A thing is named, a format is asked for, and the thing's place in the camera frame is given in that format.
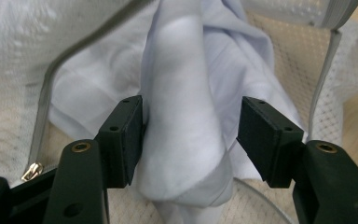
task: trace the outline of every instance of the fabric fold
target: fabric fold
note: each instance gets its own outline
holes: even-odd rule
[[[209,87],[200,1],[160,2],[144,53],[142,93],[147,129],[138,190],[154,201],[208,206],[200,197],[175,200],[204,180],[226,151]],[[220,175],[232,176],[230,170]]]

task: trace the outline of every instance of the white mesh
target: white mesh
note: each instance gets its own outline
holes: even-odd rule
[[[129,188],[109,189],[110,223],[163,223],[153,203],[133,199]]]
[[[341,145],[343,104],[358,93],[358,23],[349,21],[324,80],[311,120],[311,139]]]
[[[128,1],[0,1],[0,176],[20,183],[49,64]]]
[[[310,105],[330,42],[330,31],[275,21],[247,13],[249,22],[262,29],[274,47],[275,75],[293,100],[308,129]]]
[[[231,200],[225,204],[219,224],[240,223],[292,223],[269,199],[245,182],[236,180]]]
[[[248,10],[274,20],[336,29],[348,20],[358,0],[241,0]]]

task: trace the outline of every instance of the laundry bag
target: laundry bag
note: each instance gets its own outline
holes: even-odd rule
[[[259,203],[268,212],[254,223],[296,221],[242,181],[260,176],[236,141],[241,97],[269,102],[303,141],[342,146],[358,95],[357,7],[0,1],[0,176],[15,187],[33,164],[35,176],[57,168],[65,145],[94,138],[121,100],[142,95],[144,151],[132,186],[108,190],[112,223],[236,223]]]

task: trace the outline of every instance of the white fabric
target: white fabric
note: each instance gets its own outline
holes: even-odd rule
[[[136,59],[152,19],[147,11],[153,9],[63,66],[53,92],[51,120],[74,138],[96,134],[117,102],[136,93],[140,83]],[[123,37],[120,34],[139,38],[119,43],[120,51],[115,42]],[[224,155],[230,148],[236,176],[258,176],[235,141],[241,97],[266,100],[299,121],[272,68],[268,37],[246,23],[238,1],[162,1],[142,66],[147,129],[134,180],[141,194],[197,206],[225,202],[232,171]]]

